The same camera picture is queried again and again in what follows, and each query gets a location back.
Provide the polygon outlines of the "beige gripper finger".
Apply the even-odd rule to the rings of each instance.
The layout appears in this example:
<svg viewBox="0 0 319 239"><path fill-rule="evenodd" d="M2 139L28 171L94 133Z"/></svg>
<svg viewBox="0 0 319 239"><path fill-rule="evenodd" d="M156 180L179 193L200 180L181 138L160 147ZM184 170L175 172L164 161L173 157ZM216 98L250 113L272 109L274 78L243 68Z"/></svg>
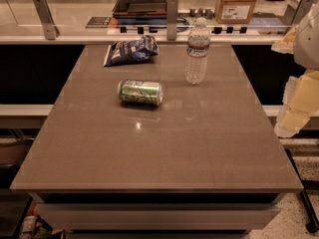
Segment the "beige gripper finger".
<svg viewBox="0 0 319 239"><path fill-rule="evenodd" d="M298 25L292 27L280 40L271 46L271 50L281 54L294 54L297 29Z"/></svg>
<svg viewBox="0 0 319 239"><path fill-rule="evenodd" d="M279 137L292 137L319 111L319 71L307 70L299 78L290 77L282 102L274 131Z"/></svg>

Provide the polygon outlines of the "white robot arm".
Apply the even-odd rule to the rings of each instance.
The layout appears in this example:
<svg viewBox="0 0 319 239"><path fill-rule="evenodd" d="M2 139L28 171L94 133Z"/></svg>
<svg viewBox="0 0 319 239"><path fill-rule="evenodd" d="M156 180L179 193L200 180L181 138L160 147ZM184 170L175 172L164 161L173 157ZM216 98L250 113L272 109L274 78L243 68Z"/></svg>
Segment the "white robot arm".
<svg viewBox="0 0 319 239"><path fill-rule="evenodd" d="M274 127L277 136L292 137L319 112L319 4L271 50L292 54L294 62L306 69L302 76L288 79Z"/></svg>

